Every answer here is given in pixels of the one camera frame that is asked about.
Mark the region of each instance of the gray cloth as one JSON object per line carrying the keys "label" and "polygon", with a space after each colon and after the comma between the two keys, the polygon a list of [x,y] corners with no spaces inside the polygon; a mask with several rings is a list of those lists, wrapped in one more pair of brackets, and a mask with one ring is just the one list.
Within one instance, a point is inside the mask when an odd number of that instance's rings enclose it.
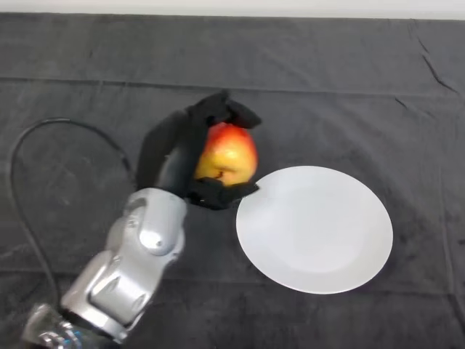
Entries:
{"label": "gray cloth", "polygon": [[[344,294],[292,291],[242,252],[235,209],[191,207],[187,245],[128,348],[463,348],[465,23],[0,15],[0,163],[47,117],[93,123],[133,164],[148,127],[227,87],[264,120],[256,178],[345,172],[386,206],[387,265]],[[18,186],[63,289],[130,193],[115,154],[66,126],[37,131]],[[0,344],[47,284],[0,190]]]}

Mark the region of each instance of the apple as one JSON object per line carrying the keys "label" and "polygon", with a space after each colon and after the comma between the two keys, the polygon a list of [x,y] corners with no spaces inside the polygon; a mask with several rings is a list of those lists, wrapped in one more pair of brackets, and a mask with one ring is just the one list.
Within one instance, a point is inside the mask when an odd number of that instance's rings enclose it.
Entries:
{"label": "apple", "polygon": [[249,181],[256,171],[258,156],[251,135],[224,122],[210,128],[195,178],[216,178],[224,185]]}

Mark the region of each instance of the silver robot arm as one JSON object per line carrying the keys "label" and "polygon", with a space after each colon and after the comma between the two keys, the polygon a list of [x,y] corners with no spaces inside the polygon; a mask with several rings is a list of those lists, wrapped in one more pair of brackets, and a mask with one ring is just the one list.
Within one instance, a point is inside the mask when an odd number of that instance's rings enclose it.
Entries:
{"label": "silver robot arm", "polygon": [[185,244],[186,199],[224,209],[258,189],[194,180],[208,129],[219,122],[252,128],[261,120],[220,92],[174,113],[142,144],[137,191],[110,229],[106,246],[61,299],[61,309],[38,305],[23,332],[33,348],[112,348],[128,337],[150,304],[166,267]]}
{"label": "silver robot arm", "polygon": [[184,247],[187,207],[156,188],[129,197],[107,245],[62,298],[62,306],[123,342],[155,294],[166,266]]}

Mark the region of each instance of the white wall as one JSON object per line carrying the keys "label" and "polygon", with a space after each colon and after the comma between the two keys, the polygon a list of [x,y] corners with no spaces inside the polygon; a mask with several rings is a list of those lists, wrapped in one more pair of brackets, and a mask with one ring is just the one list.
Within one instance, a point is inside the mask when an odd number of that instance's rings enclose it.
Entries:
{"label": "white wall", "polygon": [[0,12],[465,20],[465,0],[0,0]]}

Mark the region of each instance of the white plate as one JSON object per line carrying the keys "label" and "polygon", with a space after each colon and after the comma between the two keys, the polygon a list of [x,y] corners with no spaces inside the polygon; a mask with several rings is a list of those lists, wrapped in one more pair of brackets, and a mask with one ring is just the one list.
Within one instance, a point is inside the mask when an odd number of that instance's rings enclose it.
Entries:
{"label": "white plate", "polygon": [[392,248],[386,209],[364,184],[324,167],[289,167],[258,181],[236,228],[250,261],[302,292],[345,292],[372,279]]}

